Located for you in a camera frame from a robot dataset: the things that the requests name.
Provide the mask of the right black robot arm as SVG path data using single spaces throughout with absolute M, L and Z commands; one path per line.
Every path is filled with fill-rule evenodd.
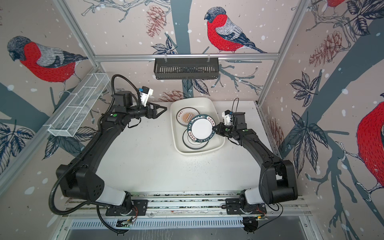
M 241 209 L 248 213 L 259 204 L 277 204 L 298 198 L 295 167 L 270 151 L 257 133 L 249 129 L 244 112 L 226 110 L 224 121 L 213 127 L 215 134 L 246 149 L 260 166 L 259 185 L 240 194 Z

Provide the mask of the orange sunburst plate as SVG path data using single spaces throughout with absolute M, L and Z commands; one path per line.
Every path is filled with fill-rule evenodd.
M 200 112 L 195 108 L 186 107 L 177 112 L 176 119 L 180 125 L 187 127 L 189 122 L 199 114 Z

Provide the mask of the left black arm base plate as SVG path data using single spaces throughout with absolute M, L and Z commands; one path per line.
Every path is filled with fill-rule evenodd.
M 145 216 L 147 212 L 148 202 L 148 200 L 131 200 L 130 202 L 123 203 L 121 206 L 111 205 L 106 210 L 106 216 Z

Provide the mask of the green ring plate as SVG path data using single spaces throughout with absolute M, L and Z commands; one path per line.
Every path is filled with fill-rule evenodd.
M 213 127 L 215 120 L 206 114 L 197 115 L 191 119 L 187 126 L 188 136 L 197 143 L 209 141 L 215 134 Z

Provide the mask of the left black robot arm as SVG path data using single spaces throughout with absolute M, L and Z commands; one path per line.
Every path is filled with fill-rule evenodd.
M 98 131 L 86 148 L 69 164 L 60 165 L 56 171 L 57 182 L 49 196 L 49 206 L 55 211 L 54 196 L 61 190 L 64 197 L 83 200 L 78 207 L 87 204 L 116 206 L 130 211 L 133 207 L 130 193 L 105 184 L 96 172 L 105 153 L 114 140 L 130 128 L 133 119 L 157 119 L 167 111 L 158 104 L 143 104 L 130 91 L 114 94 L 112 103 L 98 123 Z

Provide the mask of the white plate black cloud emblem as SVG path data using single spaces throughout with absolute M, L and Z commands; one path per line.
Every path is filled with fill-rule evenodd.
M 205 148 L 209 142 L 204 142 L 204 143 L 198 143 L 190 138 L 188 135 L 188 131 L 185 130 L 183 133 L 183 138 L 182 138 L 183 144 L 191 150 L 200 150 Z

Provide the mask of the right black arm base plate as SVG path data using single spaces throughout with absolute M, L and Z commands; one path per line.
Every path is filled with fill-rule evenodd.
M 225 199 L 221 209 L 225 210 L 228 215 L 265 215 L 267 213 L 264 204 L 250 205 L 240 199 Z

